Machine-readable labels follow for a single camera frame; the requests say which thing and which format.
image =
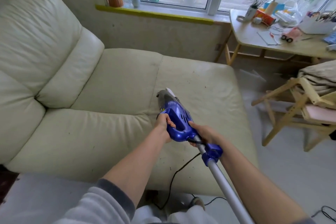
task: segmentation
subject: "pink toy car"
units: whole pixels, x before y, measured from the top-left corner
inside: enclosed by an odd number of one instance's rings
[[[286,40],[287,42],[291,43],[296,38],[300,37],[301,35],[302,35],[301,31],[297,27],[295,27],[295,28],[292,28],[292,30],[289,32],[283,32],[281,34],[281,39]]]

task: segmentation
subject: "sofa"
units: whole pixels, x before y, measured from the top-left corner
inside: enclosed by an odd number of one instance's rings
[[[156,94],[166,87],[196,123],[218,130],[258,165],[231,67],[105,49],[62,0],[10,0],[0,28],[0,164],[8,170],[96,181],[150,132]],[[168,190],[197,153],[187,142],[167,143],[147,189]],[[176,175],[172,190],[222,195],[201,157]]]

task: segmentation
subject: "desk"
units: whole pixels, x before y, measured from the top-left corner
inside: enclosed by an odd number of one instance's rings
[[[267,27],[265,24],[254,24],[250,22],[239,22],[236,20],[238,15],[244,16],[246,11],[241,10],[230,10],[230,23],[231,23],[231,31],[227,38],[224,41],[222,50],[219,52],[215,62],[218,62],[219,57],[223,50],[225,51],[226,63],[230,66],[235,60],[238,51],[242,45],[250,46],[254,48],[261,48],[262,51],[260,53],[260,57],[265,57],[266,50],[291,53],[294,55],[302,55],[309,56],[313,58],[329,58],[336,59],[336,52],[327,52],[326,46],[328,45],[322,39],[325,35],[307,35],[303,34],[299,40],[288,43],[284,40],[281,40],[281,35],[275,35],[274,38],[277,40],[280,45],[267,45],[265,41],[257,34],[257,32],[267,31]],[[234,34],[237,39],[238,45],[235,48],[233,55],[230,56],[229,48],[228,48],[228,40],[230,36]]]

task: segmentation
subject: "gray floor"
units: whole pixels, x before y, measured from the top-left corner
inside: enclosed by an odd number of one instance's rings
[[[313,137],[315,133],[286,127],[267,147],[262,147],[261,139],[271,130],[271,123],[262,104],[251,107],[250,103],[268,88],[268,82],[281,85],[283,81],[276,75],[260,73],[260,77],[255,71],[236,70],[236,74],[257,147],[261,171],[296,200],[309,215],[322,205],[336,208],[336,142],[324,141],[311,152],[305,153],[303,139]],[[1,223],[51,223],[75,206],[90,185],[45,175],[20,175],[20,180],[15,182],[7,195],[6,203],[0,206]],[[201,197],[205,203],[213,198]],[[181,198],[187,201],[191,199],[191,195],[181,195]],[[206,211],[218,223],[238,223],[223,199],[215,200],[206,207]],[[332,223],[322,214],[317,216],[315,221],[322,224]]]

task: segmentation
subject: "metal pole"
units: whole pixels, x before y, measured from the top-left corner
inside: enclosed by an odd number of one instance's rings
[[[194,137],[195,141],[201,142],[199,136]],[[197,144],[197,148],[201,154],[205,153],[205,146],[203,144]],[[233,188],[230,186],[228,180],[223,175],[222,171],[217,166],[213,159],[208,161],[208,167],[215,178],[217,184],[219,185],[221,191],[227,199],[230,207],[232,208],[234,214],[236,215],[238,221],[241,224],[254,224],[254,221],[250,217],[249,213],[243,206],[242,202],[239,200],[237,194],[234,192]]]

